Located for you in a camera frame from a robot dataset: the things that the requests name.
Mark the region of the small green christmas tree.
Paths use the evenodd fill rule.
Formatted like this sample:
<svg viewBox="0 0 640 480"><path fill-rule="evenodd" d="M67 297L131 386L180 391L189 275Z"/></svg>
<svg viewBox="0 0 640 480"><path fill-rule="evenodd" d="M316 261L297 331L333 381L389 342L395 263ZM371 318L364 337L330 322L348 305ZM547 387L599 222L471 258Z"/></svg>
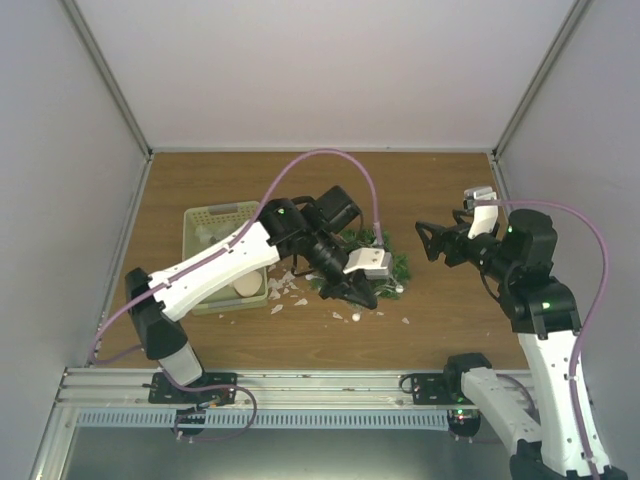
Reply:
<svg viewBox="0 0 640 480"><path fill-rule="evenodd" d="M343 271L351 251L367 247L384 248L392 254L393 258L391 277L379 280L366 279L374 290L378 303L381 298L398 299L410 279L408 256L394 251L386 232L382 234L382 240L383 242L379 244L371 229L347 229L338 234L320 232L303 256L309 265L305 273L317 273L324 280L319 270L331 266Z"/></svg>

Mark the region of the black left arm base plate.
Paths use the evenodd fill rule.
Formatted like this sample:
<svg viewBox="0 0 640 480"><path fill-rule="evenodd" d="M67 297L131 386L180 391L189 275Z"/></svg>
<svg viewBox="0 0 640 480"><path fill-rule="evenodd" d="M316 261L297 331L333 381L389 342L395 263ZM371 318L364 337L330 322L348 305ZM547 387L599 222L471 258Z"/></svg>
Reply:
<svg viewBox="0 0 640 480"><path fill-rule="evenodd" d="M226 405L235 401L236 373L205 372L188 386L174 384L164 372L155 373L147 387L150 404Z"/></svg>

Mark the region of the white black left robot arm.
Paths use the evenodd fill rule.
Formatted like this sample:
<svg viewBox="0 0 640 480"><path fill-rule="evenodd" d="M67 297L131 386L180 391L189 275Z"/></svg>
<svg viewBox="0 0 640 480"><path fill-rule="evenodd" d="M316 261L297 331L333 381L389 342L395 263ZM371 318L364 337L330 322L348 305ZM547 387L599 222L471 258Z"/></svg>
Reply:
<svg viewBox="0 0 640 480"><path fill-rule="evenodd" d="M206 391L203 366L180 320L205 298L249 273L302 257L324 279L321 298L375 309L378 300L369 281L388 272L388 253L381 246L348 252L337 240L361 214L339 186L317 199L274 199L255 219L203 252L151 274L140 268L130 271L125 277L126 309L147 358L172 380L172 393L193 404Z"/></svg>

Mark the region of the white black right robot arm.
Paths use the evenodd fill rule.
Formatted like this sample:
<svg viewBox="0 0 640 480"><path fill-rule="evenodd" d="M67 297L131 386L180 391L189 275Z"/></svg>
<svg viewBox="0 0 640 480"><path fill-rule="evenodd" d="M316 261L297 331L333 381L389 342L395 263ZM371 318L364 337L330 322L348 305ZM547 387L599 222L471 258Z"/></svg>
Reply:
<svg viewBox="0 0 640 480"><path fill-rule="evenodd" d="M552 276L557 232L539 211L510 213L502 238L495 207L479 207L472 222L454 214L453 226L418 222L427 258L449 267L473 265L497 284L497 302L518 337L533 380L538 416L528 415L478 353L452 356L444 369L444 396L471 401L498 435L514 479L625 479L598 434L581 381L576 347L586 325L568 286Z"/></svg>

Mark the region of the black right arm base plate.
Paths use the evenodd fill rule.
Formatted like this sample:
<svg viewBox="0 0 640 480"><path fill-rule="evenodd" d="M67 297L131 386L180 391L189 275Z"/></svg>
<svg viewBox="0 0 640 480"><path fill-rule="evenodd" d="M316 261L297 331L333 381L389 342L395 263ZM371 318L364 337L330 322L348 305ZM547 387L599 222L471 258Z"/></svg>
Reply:
<svg viewBox="0 0 640 480"><path fill-rule="evenodd" d="M442 373L404 374L399 377L398 387L402 393L411 397L414 405L472 405L464 395L449 389Z"/></svg>

